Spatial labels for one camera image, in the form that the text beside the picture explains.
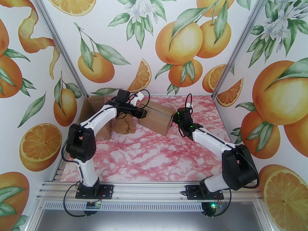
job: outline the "stuffed toy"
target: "stuffed toy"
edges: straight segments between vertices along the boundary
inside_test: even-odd
[[[132,115],[127,114],[125,116],[124,113],[120,113],[111,130],[119,134],[135,133],[136,124],[133,122]]]

